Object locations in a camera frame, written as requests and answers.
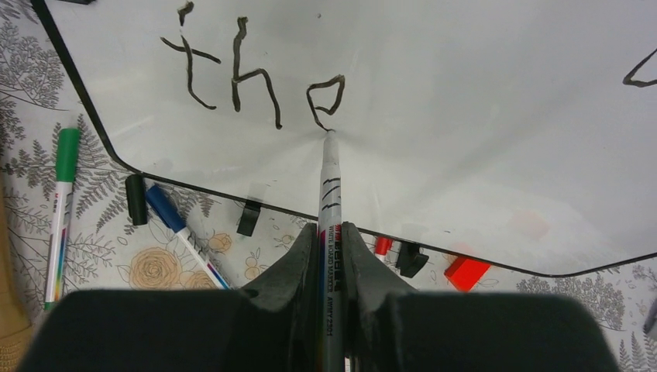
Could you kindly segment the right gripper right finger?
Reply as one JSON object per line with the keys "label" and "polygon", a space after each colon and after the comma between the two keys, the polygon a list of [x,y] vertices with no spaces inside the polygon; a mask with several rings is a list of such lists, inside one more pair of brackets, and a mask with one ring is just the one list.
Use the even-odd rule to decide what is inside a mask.
{"label": "right gripper right finger", "polygon": [[389,295],[414,288],[368,249],[351,222],[342,224],[346,294],[345,348],[352,371],[399,371],[394,306]]}

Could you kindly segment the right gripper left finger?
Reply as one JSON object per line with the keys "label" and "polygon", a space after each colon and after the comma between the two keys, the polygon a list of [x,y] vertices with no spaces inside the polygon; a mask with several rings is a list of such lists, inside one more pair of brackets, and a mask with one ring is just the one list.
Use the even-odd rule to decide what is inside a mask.
{"label": "right gripper left finger", "polygon": [[260,329],[247,350],[257,371],[314,371],[319,317],[318,226],[307,223],[291,248],[245,285],[248,320]]}

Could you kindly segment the black cap whiteboard marker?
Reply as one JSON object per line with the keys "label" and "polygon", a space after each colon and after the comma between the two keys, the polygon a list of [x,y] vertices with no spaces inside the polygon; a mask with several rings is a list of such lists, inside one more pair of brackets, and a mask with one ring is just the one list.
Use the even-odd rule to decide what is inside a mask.
{"label": "black cap whiteboard marker", "polygon": [[335,131],[323,143],[318,209],[321,275],[319,371],[344,371],[342,340],[342,197],[339,147]]}

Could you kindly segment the white whiteboard black frame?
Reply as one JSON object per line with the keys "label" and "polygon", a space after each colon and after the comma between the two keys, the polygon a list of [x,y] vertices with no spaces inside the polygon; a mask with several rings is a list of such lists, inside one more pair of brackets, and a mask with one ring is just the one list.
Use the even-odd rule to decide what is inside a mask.
{"label": "white whiteboard black frame", "polygon": [[35,1],[110,155],[537,274],[656,253],[654,1]]}

